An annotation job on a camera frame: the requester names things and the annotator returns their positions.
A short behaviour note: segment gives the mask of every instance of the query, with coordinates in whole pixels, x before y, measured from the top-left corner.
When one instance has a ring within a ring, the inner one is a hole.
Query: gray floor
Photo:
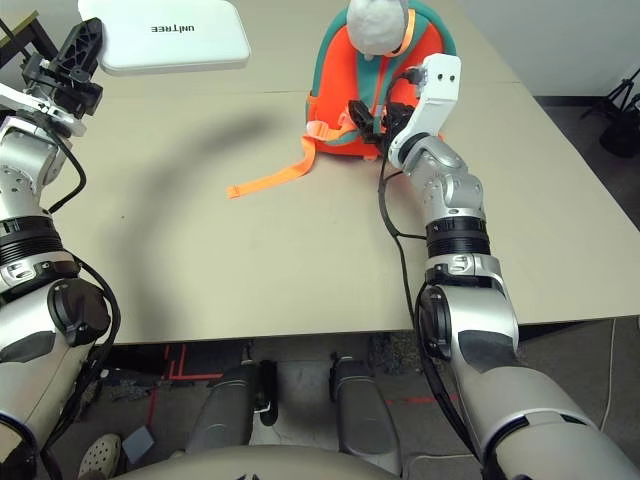
[[[598,117],[579,121],[583,110],[546,108],[612,196],[640,226],[640,159],[623,160],[605,152],[597,139],[606,121]],[[526,363],[554,378],[596,423],[601,421],[607,402],[611,326],[611,320],[580,324],[525,342],[520,348],[520,355]],[[612,404],[605,432],[640,466],[640,330],[637,320],[618,319],[615,333]],[[403,342],[394,340],[392,344],[394,350],[398,350],[391,354],[393,358],[383,361],[377,358],[374,363],[377,365],[377,381],[389,403],[405,458],[410,459],[416,453],[465,453],[433,401],[422,376],[412,370],[412,362],[402,361],[406,352],[398,345]],[[327,384],[329,354],[338,351],[364,358],[368,355],[369,345],[367,335],[256,341],[256,359],[280,362],[281,411],[272,428],[256,422],[252,442],[310,445],[335,450],[335,408],[329,401]],[[207,394],[206,382],[161,385],[157,390],[156,409],[150,426],[156,443],[142,460],[128,468],[161,461],[175,450],[184,448],[188,432]],[[496,395],[508,394],[496,392]],[[56,444],[54,452],[65,478],[75,478],[85,449],[100,434],[116,432],[124,437],[146,422],[150,397],[143,391],[135,400],[131,399],[135,395],[115,400],[121,396],[119,389],[105,387],[86,417],[72,425]],[[411,462],[410,466],[412,480],[481,478],[479,467],[472,458],[419,459]]]

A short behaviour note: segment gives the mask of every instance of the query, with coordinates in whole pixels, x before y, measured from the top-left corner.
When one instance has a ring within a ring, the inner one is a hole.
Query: white box
[[[100,65],[112,75],[243,68],[251,53],[224,0],[79,0],[78,10],[102,21]]]

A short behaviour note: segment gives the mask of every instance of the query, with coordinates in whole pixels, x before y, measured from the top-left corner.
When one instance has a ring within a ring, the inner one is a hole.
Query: white cable
[[[416,463],[417,460],[420,459],[429,459],[429,460],[450,460],[453,458],[475,458],[471,453],[457,453],[453,455],[436,455],[431,453],[414,453],[407,457],[405,464],[402,468],[402,478],[404,480],[409,480],[409,476],[411,473],[411,467]]]
[[[613,319],[613,325],[611,325],[611,346],[609,347],[609,392],[607,393],[607,406],[604,409],[604,415],[602,415],[602,421],[600,422],[600,431],[604,432],[604,426],[607,423],[609,417],[609,411],[611,410],[611,390],[613,389],[613,341],[616,338],[616,320]]]

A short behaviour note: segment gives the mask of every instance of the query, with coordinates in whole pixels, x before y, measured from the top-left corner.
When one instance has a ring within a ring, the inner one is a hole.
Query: gray wall
[[[638,0],[456,2],[534,95],[603,95],[640,66]]]

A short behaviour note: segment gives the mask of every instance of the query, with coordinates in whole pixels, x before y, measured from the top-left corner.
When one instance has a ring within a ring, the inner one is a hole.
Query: orange backpack
[[[302,137],[304,159],[273,175],[229,187],[228,196],[239,197],[306,174],[313,166],[316,151],[376,158],[377,147],[363,141],[349,117],[349,101],[360,100],[369,108],[379,132],[391,80],[433,53],[455,55],[455,44],[440,17],[418,1],[409,2],[409,22],[400,48],[371,60],[365,60],[349,41],[344,9],[329,26],[318,52],[313,88],[306,105],[307,134]],[[415,107],[418,103],[415,87],[399,83],[391,100]]]

